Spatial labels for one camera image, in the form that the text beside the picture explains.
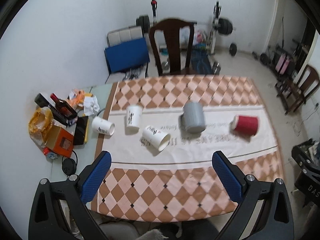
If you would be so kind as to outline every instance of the orange box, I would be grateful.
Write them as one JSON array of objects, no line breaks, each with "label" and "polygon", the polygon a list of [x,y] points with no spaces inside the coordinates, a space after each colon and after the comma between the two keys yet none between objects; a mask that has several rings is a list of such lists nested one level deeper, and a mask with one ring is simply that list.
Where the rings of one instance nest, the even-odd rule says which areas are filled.
[{"label": "orange box", "polygon": [[73,135],[62,127],[53,125],[45,146],[57,154],[70,158],[73,150]]}]

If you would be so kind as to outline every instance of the floor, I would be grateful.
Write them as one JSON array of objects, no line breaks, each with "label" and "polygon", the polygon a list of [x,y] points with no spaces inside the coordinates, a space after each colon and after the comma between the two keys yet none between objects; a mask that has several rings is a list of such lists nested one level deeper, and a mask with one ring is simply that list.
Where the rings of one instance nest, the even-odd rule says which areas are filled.
[{"label": "floor", "polygon": [[[165,61],[166,57],[162,56],[161,62]],[[291,158],[291,149],[293,146],[300,144],[301,142],[307,140],[307,135],[305,133],[303,125],[301,125],[300,113],[284,115],[284,109],[282,107],[281,101],[276,97],[276,90],[274,85],[276,84],[276,78],[273,73],[262,65],[259,61],[253,59],[252,55],[238,52],[234,57],[225,51],[216,51],[214,58],[211,57],[210,61],[217,60],[220,64],[221,75],[231,75],[231,76],[244,76],[253,79],[256,87],[258,88],[262,99],[265,102],[267,111],[270,115],[271,122],[275,128],[277,137],[280,141],[281,150],[283,154],[283,167],[285,171],[285,184],[287,191],[289,193],[289,198],[291,202],[292,214],[294,218],[295,227],[295,239],[298,239],[303,233],[304,221],[310,210],[310,207],[301,208],[303,204],[302,193],[295,192],[291,193],[295,189],[294,181],[300,172],[299,167],[295,161]],[[152,53],[150,53],[150,64],[148,75],[149,77],[158,76],[157,68],[155,67],[155,61]],[[107,83],[113,83],[122,80],[124,74],[112,74]],[[255,219],[259,214],[262,201],[257,203],[255,212],[252,219],[248,223],[241,238],[249,235]],[[221,230],[225,223],[230,218],[230,214],[220,215],[210,218],[210,221],[216,226],[218,230]],[[135,222],[135,226],[138,228],[140,233],[146,232],[150,228],[149,223]]]}]

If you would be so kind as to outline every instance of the metal screw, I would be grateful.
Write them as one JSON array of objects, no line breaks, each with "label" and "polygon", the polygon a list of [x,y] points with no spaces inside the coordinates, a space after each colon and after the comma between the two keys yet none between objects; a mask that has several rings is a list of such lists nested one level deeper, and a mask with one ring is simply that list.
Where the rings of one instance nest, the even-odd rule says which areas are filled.
[{"label": "metal screw", "polygon": [[278,182],[280,185],[284,183],[283,179],[281,179],[281,178],[278,178],[278,179],[277,179],[277,182]]},{"label": "metal screw", "polygon": [[41,179],[41,181],[40,181],[40,184],[41,185],[44,185],[44,184],[46,184],[47,183],[47,179]]},{"label": "metal screw", "polygon": [[69,177],[69,180],[71,181],[75,181],[78,178],[78,176],[76,174],[73,174]]},{"label": "metal screw", "polygon": [[254,181],[255,177],[251,174],[247,175],[247,180]]}]

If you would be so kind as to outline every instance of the white paper cup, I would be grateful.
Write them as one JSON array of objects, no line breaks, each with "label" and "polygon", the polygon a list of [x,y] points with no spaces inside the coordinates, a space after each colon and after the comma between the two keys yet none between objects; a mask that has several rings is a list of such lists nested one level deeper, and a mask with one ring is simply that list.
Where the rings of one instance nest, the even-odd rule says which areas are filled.
[{"label": "white paper cup", "polygon": [[143,108],[141,106],[132,105],[127,107],[126,125],[130,130],[139,130],[140,117]]},{"label": "white paper cup", "polygon": [[161,152],[167,145],[171,138],[169,133],[148,125],[142,132],[142,136],[151,143],[159,152]]},{"label": "white paper cup", "polygon": [[103,133],[107,135],[113,135],[115,131],[115,124],[109,122],[108,120],[102,119],[96,116],[92,121],[92,130],[98,133]]}]

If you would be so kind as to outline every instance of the dark brown chair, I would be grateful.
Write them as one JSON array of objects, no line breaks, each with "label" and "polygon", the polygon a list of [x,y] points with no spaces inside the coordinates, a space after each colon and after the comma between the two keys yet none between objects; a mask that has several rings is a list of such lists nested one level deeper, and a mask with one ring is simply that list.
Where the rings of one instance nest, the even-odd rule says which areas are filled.
[{"label": "dark brown chair", "polygon": [[[181,60],[180,60],[180,29],[188,26],[190,28],[190,36],[188,41],[188,49],[187,49],[187,58],[185,68],[181,70]],[[163,74],[161,61],[159,57],[158,48],[156,46],[155,41],[155,32],[157,30],[163,31],[165,43],[167,44],[167,50],[169,54],[170,61],[170,73]],[[190,58],[191,58],[191,50],[193,43],[193,36],[195,30],[193,23],[185,22],[180,19],[169,18],[165,19],[153,27],[150,28],[149,31],[149,39],[151,43],[151,47],[153,50],[153,54],[156,60],[156,66],[158,68],[159,76],[164,75],[195,75],[198,74],[193,69],[190,69]]]},{"label": "dark brown chair", "polygon": [[[303,79],[306,71],[309,71],[309,75],[305,79],[305,81],[300,85],[301,80]],[[311,87],[311,85],[317,82],[316,86],[305,95],[307,90]],[[306,103],[307,99],[316,91],[316,89],[320,86],[320,78],[317,70],[310,65],[307,65],[305,69],[302,72],[301,77],[299,78],[297,83],[294,83],[293,81],[286,79],[284,81],[284,84],[282,85],[281,91],[278,93],[277,97],[279,97],[284,90],[289,90],[289,94],[287,96],[287,99],[293,95],[295,98],[295,102],[288,108],[288,110],[285,112],[285,114],[288,114],[290,111],[293,110],[293,112],[296,112],[297,109],[302,105],[302,103]]]}]

